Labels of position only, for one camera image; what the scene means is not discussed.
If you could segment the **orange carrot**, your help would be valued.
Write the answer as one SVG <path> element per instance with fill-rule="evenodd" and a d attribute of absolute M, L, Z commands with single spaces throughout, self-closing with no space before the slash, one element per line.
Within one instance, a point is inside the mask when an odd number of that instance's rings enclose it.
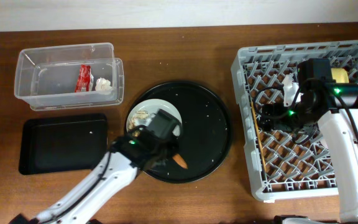
<path fill-rule="evenodd" d="M 172 159 L 183 169 L 188 169 L 188 165 L 185 162 L 184 158 L 181 155 L 175 154 Z"/>

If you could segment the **grey plate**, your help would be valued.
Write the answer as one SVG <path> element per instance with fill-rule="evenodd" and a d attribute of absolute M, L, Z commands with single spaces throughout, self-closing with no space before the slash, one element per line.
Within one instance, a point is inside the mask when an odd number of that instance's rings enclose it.
<path fill-rule="evenodd" d="M 165 100 L 160 100 L 160 99 L 150 99 L 150 100 L 142 101 L 141 103 L 137 104 L 131 110 L 131 112 L 129 113 L 129 115 L 127 117 L 126 124 L 129 122 L 129 116 L 133 115 L 138 110 L 148 111 L 152 115 L 152 118 L 153 118 L 154 114 L 159 109 L 163 109 L 163 110 L 167 111 L 168 113 L 174 115 L 174 117 L 176 117 L 177 119 L 179 119 L 181 121 L 181 116 L 180 116 L 179 111 L 171 103 L 169 103 Z M 133 139 L 133 140 L 135 140 L 139 137 L 141 137 L 141 138 L 157 138 L 152 133 L 146 131 L 145 128 L 146 128 L 146 126 L 144 126 L 144 125 L 136 126 L 135 128 L 130 129 L 130 130 L 128 130 L 126 127 L 126 131 L 127 131 L 127 134 L 129 135 L 129 138 Z"/>

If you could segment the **yellow bowl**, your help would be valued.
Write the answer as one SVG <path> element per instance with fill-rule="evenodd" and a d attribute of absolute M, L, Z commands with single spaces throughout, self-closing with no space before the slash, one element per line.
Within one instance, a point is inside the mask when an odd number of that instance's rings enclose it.
<path fill-rule="evenodd" d="M 332 78 L 337 83 L 349 83 L 349 75 L 347 71 L 343 68 L 332 68 L 331 69 Z"/>

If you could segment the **white napkin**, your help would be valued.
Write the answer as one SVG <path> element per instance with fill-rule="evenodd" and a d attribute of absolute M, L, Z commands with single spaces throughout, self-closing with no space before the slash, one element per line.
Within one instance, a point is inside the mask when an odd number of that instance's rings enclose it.
<path fill-rule="evenodd" d="M 108 95 L 112 92 L 111 82 L 105 78 L 99 78 L 96 81 L 95 90 L 100 94 Z"/>

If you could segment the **red ketchup packet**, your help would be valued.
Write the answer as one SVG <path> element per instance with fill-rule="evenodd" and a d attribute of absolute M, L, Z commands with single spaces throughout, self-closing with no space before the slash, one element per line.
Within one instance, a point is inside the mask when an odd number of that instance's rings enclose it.
<path fill-rule="evenodd" d="M 93 89 L 93 75 L 90 65 L 81 65 L 75 93 L 91 91 Z"/>

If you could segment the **pink cup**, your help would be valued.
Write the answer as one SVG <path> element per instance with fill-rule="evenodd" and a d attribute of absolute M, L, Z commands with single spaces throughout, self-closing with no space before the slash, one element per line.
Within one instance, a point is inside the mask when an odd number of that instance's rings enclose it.
<path fill-rule="evenodd" d="M 326 141 L 325 141 L 325 139 L 324 138 L 321 138 L 320 139 L 320 143 L 321 143 L 321 145 L 324 147 L 324 148 L 328 148 L 328 145 L 327 145 L 327 143 L 326 143 Z"/>

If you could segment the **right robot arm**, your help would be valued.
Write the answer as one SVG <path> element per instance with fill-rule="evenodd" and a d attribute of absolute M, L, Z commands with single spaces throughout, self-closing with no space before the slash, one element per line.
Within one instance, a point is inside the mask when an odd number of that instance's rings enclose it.
<path fill-rule="evenodd" d="M 256 108 L 263 129 L 295 133 L 318 127 L 333 163 L 340 200 L 340 221 L 358 223 L 358 85 L 309 79 L 286 102 Z"/>

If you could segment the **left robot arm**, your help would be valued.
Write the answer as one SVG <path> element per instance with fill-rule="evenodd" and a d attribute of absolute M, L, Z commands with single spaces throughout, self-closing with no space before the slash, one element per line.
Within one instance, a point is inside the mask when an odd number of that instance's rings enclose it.
<path fill-rule="evenodd" d="M 91 173 L 63 198 L 32 219 L 20 213 L 9 223 L 88 223 L 139 172 L 172 157 L 177 150 L 178 139 L 173 136 L 165 140 L 120 136 Z"/>

